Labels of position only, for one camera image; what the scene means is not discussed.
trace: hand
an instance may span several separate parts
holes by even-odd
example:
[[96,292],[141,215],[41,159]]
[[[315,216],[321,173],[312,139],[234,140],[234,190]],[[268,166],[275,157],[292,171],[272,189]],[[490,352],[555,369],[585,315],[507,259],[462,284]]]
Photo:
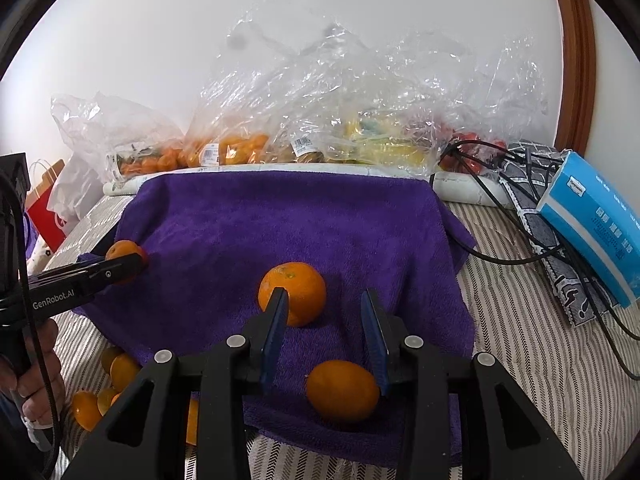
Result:
[[[58,337],[58,326],[52,319],[41,325],[38,329],[38,338],[42,346],[44,361],[51,380],[53,396],[56,399],[58,414],[65,402],[65,383],[60,375],[60,359],[54,353],[53,347]],[[33,341],[25,339],[27,350],[33,352]],[[22,406],[22,412],[31,422],[46,425],[51,424],[51,410],[47,391],[40,373],[40,367],[35,363],[24,375],[16,378],[14,372],[4,359],[0,359],[0,389],[17,390],[22,397],[29,397]]]

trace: power cord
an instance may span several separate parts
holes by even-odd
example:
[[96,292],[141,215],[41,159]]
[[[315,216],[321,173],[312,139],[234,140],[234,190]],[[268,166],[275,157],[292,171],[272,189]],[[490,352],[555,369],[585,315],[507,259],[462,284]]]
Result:
[[58,453],[60,452],[60,436],[62,435],[62,431],[60,428],[60,421],[58,420],[56,399],[53,395],[51,380],[49,379],[49,373],[47,371],[47,365],[44,361],[42,346],[40,345],[40,339],[38,338],[38,329],[36,326],[35,318],[33,317],[33,310],[31,308],[29,277],[27,273],[26,244],[24,240],[24,225],[22,224],[22,207],[20,205],[20,199],[14,189],[14,186],[2,171],[0,171],[0,186],[2,187],[2,196],[9,204],[12,215],[14,216],[15,235],[18,251],[18,277],[20,281],[20,288],[22,289],[24,314],[27,319],[29,331],[31,332],[31,338],[33,339],[33,349],[36,354],[36,361],[38,362],[38,366],[40,368],[44,387],[47,392],[47,399],[49,400],[49,407],[51,409],[51,418],[53,422],[53,443],[51,452],[42,471],[42,475],[44,476],[44,478],[48,479],[50,478],[51,474],[53,473],[53,469],[56,466]]
[[[444,149],[440,160],[442,160],[442,158],[444,158],[444,156],[447,156],[447,155],[453,156],[456,160],[458,160],[459,163],[462,164],[462,166],[468,171],[468,173],[480,185],[482,190],[484,190],[484,192],[487,194],[489,199],[491,199],[492,202],[494,202],[494,204],[498,207],[498,209],[500,209],[500,211],[502,211],[503,213],[505,213],[505,215],[507,215],[507,217],[509,218],[509,220],[511,222],[513,222],[514,219],[511,217],[511,215],[508,214],[508,211],[502,206],[502,204],[499,203],[499,201],[495,198],[495,196],[493,195],[493,193],[491,193],[491,191],[487,188],[487,186],[485,186],[485,184],[482,182],[480,177],[475,172],[473,172],[471,170],[471,168],[465,162],[464,159],[468,158],[469,160],[473,160],[476,163],[481,164],[485,168],[488,168],[489,170],[496,170],[497,168],[487,164],[485,161],[480,160],[480,159],[474,157],[471,154],[460,152],[459,147],[464,145],[464,144],[479,144],[481,146],[488,146],[488,147],[494,148],[495,150],[502,152],[503,157],[506,158],[507,160],[511,160],[513,162],[516,162],[517,164],[523,164],[525,166],[526,175],[527,175],[527,181],[529,183],[529,187],[531,189],[531,193],[529,191],[527,191],[526,189],[524,189],[522,186],[520,186],[517,182],[514,182],[511,178],[509,178],[503,172],[499,171],[498,174],[500,174],[500,176],[504,180],[506,180],[510,185],[516,187],[519,191],[521,191],[525,196],[527,196],[534,203],[538,203],[540,201],[540,194],[538,193],[538,190],[536,189],[536,186],[533,183],[532,168],[538,168],[540,170],[544,170],[545,171],[544,187],[545,187],[545,190],[546,190],[546,189],[548,189],[548,185],[549,185],[548,181],[549,181],[549,176],[550,176],[551,169],[552,168],[556,168],[556,171],[557,171],[558,167],[559,167],[559,161],[556,158],[553,158],[553,157],[550,157],[550,156],[545,156],[545,155],[542,155],[542,154],[535,154],[536,158],[549,161],[549,164],[547,166],[544,166],[542,164],[537,164],[537,163],[532,161],[531,153],[530,153],[530,151],[528,149],[525,152],[525,156],[520,156],[520,155],[517,155],[517,154],[515,154],[513,152],[510,152],[509,150],[507,150],[505,148],[502,148],[501,146],[495,146],[494,144],[491,144],[489,142],[484,142],[483,140],[460,140],[458,142],[454,142],[454,143],[450,144],[449,146],[446,147],[446,149]],[[430,183],[431,183],[431,187],[433,187],[434,174],[431,175]],[[478,258],[480,258],[482,260],[485,260],[485,261],[488,261],[488,262],[491,262],[491,263],[494,263],[494,264],[498,264],[498,265],[505,265],[505,266],[523,265],[523,264],[533,263],[533,262],[542,260],[544,258],[548,258],[550,256],[553,256],[553,257],[555,257],[555,258],[557,258],[559,260],[562,260],[565,263],[571,265],[575,269],[576,273],[578,274],[578,278],[580,279],[580,283],[582,284],[582,287],[584,289],[584,293],[585,293],[585,296],[587,298],[587,302],[588,302],[589,306],[591,307],[591,310],[593,311],[593,314],[594,314],[596,320],[598,321],[598,324],[600,325],[600,328],[602,329],[602,332],[604,333],[605,339],[607,340],[607,344],[611,348],[611,351],[613,352],[613,354],[614,354],[614,356],[616,358],[616,361],[618,361],[618,365],[620,366],[620,368],[622,368],[622,371],[626,375],[628,375],[629,378],[631,378],[634,381],[640,381],[640,375],[637,375],[637,374],[633,373],[626,366],[624,360],[622,359],[622,356],[620,355],[620,352],[618,351],[618,348],[616,347],[616,344],[613,341],[613,338],[612,338],[612,336],[611,336],[611,334],[609,332],[609,329],[607,329],[606,323],[604,323],[604,320],[602,319],[602,314],[600,313],[600,311],[595,306],[596,304],[595,304],[595,301],[593,299],[593,296],[591,295],[591,291],[590,291],[588,285],[591,285],[593,290],[596,292],[596,295],[597,295],[598,299],[600,300],[600,302],[604,305],[604,307],[607,309],[607,311],[611,314],[611,317],[614,319],[615,323],[623,330],[623,332],[626,335],[628,335],[631,339],[634,339],[636,341],[640,341],[640,336],[636,335],[635,333],[631,332],[631,330],[629,330],[629,328],[622,322],[622,320],[615,313],[613,307],[610,306],[609,301],[606,301],[606,298],[604,298],[604,295],[601,292],[600,288],[593,281],[593,278],[591,277],[593,275],[593,272],[591,272],[590,266],[584,260],[584,258],[580,254],[578,254],[577,251],[575,251],[575,249],[572,247],[572,245],[548,221],[546,221],[546,219],[544,219],[544,221],[546,222],[546,224],[552,229],[552,231],[556,235],[556,239],[559,241],[559,244],[554,248],[547,248],[542,243],[540,243],[538,240],[536,240],[536,238],[533,237],[522,226],[522,224],[520,224],[519,222],[515,223],[516,228],[518,229],[518,231],[523,233],[528,239],[530,239],[533,243],[535,243],[537,246],[539,246],[540,248],[542,248],[544,250],[542,254],[539,254],[537,256],[532,256],[531,258],[524,258],[522,260],[503,260],[501,258],[495,258],[493,256],[488,256],[487,254],[479,253],[479,252],[473,250],[472,248],[468,247],[464,242],[462,242],[461,240],[457,239],[455,237],[455,235],[453,235],[451,232],[447,231],[447,235],[455,243],[457,243],[459,246],[461,246],[464,250],[468,251],[473,256],[476,256],[476,257],[478,257]],[[559,251],[564,251],[567,254],[568,257],[564,257],[564,256],[558,254]]]

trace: silver screw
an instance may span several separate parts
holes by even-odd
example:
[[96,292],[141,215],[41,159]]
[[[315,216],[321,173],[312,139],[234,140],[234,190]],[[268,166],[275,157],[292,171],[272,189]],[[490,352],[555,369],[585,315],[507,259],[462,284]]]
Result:
[[404,338],[404,344],[409,348],[422,348],[424,341],[419,335],[408,335]]
[[246,339],[243,335],[230,335],[226,339],[226,345],[231,346],[231,348],[240,348],[244,343],[246,343]]
[[487,352],[482,352],[478,354],[478,362],[482,366],[493,366],[495,365],[495,357]]
[[156,361],[156,363],[167,363],[171,360],[171,357],[173,355],[171,354],[170,350],[158,350],[156,352],[156,355],[154,355],[154,360]]

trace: blue tissue box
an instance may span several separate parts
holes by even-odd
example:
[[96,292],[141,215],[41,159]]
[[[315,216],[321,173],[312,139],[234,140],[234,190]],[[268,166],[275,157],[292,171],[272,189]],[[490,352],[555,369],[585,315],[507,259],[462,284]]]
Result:
[[591,264],[620,305],[640,297],[640,222],[629,204],[571,152],[537,211]]

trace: wall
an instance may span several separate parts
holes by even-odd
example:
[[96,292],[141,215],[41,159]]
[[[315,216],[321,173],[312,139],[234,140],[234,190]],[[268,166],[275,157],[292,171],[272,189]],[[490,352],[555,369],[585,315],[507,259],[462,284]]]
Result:
[[[1,153],[67,156],[49,115],[52,94],[117,94],[156,108],[186,128],[215,46],[260,0],[58,0],[0,83]],[[535,38],[532,58],[546,78],[549,142],[562,77],[556,0],[293,0],[335,16],[370,44],[411,30],[441,29],[476,49]]]
[[596,2],[597,78],[586,159],[640,212],[640,61]]

